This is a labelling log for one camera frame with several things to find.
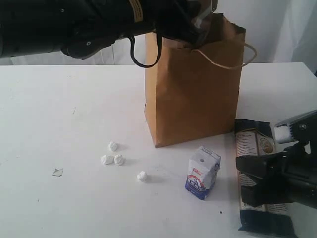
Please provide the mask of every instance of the paper bag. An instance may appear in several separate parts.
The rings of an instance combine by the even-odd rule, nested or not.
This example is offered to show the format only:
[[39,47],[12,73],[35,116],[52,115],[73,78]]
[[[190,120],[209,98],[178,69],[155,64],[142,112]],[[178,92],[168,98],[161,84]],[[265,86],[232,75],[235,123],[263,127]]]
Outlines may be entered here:
[[[228,67],[242,65],[245,29],[213,14],[200,48]],[[146,35],[146,61],[157,57],[153,33]],[[241,68],[211,64],[199,52],[163,46],[159,63],[146,69],[145,116],[156,147],[230,132],[234,127]]]

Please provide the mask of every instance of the cotton ball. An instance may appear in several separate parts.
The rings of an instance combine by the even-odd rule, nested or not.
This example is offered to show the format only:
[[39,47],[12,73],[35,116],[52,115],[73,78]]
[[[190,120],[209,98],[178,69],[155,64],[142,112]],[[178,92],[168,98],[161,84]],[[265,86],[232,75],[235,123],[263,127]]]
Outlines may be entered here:
[[137,175],[138,181],[145,182],[147,180],[147,173],[142,171]]
[[117,143],[115,143],[113,141],[109,143],[109,150],[116,151],[117,149],[118,149],[118,144]]
[[101,157],[100,161],[103,165],[110,165],[113,163],[114,157],[112,155],[104,155]]
[[116,156],[114,157],[114,163],[115,163],[116,165],[123,165],[123,163],[124,163],[124,158],[123,158],[123,156],[122,156],[122,155],[116,155]]

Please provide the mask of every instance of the white table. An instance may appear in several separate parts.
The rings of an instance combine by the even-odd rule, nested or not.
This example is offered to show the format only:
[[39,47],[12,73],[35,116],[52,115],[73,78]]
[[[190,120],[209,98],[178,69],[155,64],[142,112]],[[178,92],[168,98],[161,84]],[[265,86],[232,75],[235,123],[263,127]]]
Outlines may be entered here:
[[[155,149],[144,102],[136,66],[0,67],[0,237],[251,237],[238,231],[233,134]],[[276,123],[316,108],[317,79],[303,64],[244,68],[238,118]],[[122,167],[100,164],[111,140]],[[207,201],[184,188],[200,145],[222,156]],[[142,170],[148,183],[136,181]],[[317,211],[291,211],[298,236],[314,237]]]

